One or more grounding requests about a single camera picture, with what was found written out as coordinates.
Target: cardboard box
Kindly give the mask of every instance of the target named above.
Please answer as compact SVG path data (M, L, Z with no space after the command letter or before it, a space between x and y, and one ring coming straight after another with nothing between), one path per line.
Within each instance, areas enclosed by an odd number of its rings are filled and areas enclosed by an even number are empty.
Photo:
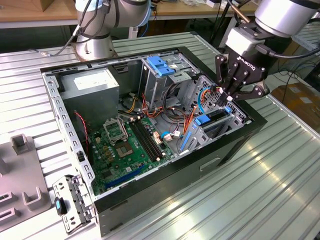
M44 12L54 0L0 0L0 5Z
M284 97L285 87L285 85L279 86L271 93L280 102ZM283 104L320 133L320 93L314 93L300 82L289 84Z

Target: blue pci slot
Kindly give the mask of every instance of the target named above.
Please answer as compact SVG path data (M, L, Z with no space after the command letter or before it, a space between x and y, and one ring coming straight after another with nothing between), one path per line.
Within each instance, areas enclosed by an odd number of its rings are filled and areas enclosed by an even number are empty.
M190 138L190 136L191 136L191 132L189 131L188 134L187 134L186 137L185 137L185 140L183 141L183 144L182 144L181 147L180 147L180 150L181 150L181 151L185 148L185 146L186 146L186 144L187 144L188 139Z
M138 169L134 170L133 172L128 173L127 175L124 175L122 177L119 177L116 180L113 180L111 182L106 183L104 185L105 189L108 189L108 188L111 188L111 187L116 186L118 184L121 184L121 183L139 175L144 167L145 166L143 165L143 166L139 167Z

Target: red cable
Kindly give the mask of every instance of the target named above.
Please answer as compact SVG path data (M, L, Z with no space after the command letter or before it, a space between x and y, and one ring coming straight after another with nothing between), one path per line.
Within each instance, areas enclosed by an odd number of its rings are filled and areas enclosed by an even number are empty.
M85 120L83 119L83 117L82 117L79 113L75 112L74 114L77 115L77 116L81 119L81 121L82 121L82 124L83 124L83 127L84 127L84 133L85 133L86 154L88 155L88 152L89 152L89 142L88 142L88 133L87 133L86 122L85 122Z

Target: yellow wire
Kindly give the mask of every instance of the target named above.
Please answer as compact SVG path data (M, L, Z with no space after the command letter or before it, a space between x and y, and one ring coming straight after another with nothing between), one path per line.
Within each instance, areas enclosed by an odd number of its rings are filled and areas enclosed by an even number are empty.
M131 106L131 108L130 108L128 111L126 111L126 113L129 114L129 113L131 113L131 112L135 109L136 99L137 99L137 98L134 98L134 99L133 99L132 106Z

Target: wooden table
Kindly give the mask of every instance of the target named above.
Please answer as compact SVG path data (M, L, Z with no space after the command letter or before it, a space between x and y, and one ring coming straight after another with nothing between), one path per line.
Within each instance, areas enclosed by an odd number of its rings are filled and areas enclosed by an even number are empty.
M248 3L241 10L248 16L252 16L257 9L254 3ZM157 20L174 19L203 19L215 18L218 7L209 7L206 4L189 6L181 1L160 2L157 5ZM43 26L76 25L77 11L72 0L55 0L44 12L30 11L23 8L3 6L0 9L0 28L26 28Z

